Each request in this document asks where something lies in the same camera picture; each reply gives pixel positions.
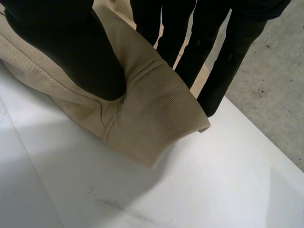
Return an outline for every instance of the white table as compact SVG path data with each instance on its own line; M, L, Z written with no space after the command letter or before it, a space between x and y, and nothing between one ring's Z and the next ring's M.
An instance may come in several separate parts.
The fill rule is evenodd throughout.
M304 173L230 101L155 170L0 64L0 227L303 228Z

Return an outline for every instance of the gray concrete floor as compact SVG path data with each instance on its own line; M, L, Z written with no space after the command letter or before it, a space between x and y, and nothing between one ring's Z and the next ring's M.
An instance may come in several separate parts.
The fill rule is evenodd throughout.
M206 61L210 68L226 24ZM226 96L304 171L304 0L292 0L268 22Z

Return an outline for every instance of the beige fabric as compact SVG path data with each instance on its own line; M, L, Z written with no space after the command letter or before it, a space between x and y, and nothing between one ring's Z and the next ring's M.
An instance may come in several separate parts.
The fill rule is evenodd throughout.
M49 95L76 123L129 158L153 167L180 138L209 122L178 75L154 48L111 10L95 6L125 72L126 94L105 101L75 85L0 15L0 58L24 84Z

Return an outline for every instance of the white board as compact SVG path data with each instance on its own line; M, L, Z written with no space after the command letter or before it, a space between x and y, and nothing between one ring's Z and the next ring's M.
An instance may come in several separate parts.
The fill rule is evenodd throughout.
M227 99L149 170L3 65L0 97L64 228L304 227L304 173Z

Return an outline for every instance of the trouser leg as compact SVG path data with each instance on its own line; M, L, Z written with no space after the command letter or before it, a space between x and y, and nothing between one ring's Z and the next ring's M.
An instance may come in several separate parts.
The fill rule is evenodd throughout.
M191 88L206 58L212 50L230 7L222 0L198 0L193 15L189 44L176 66L176 73Z
M136 31L154 46L160 32L162 0L130 0L130 4Z
M105 100L125 92L125 79L93 0L1 0L14 31L82 89Z
M216 112L250 45L262 33L266 22L232 11L226 39L198 97L208 117Z
M163 0L164 31L158 41L157 51L170 67L173 67L184 43L195 4L196 0Z

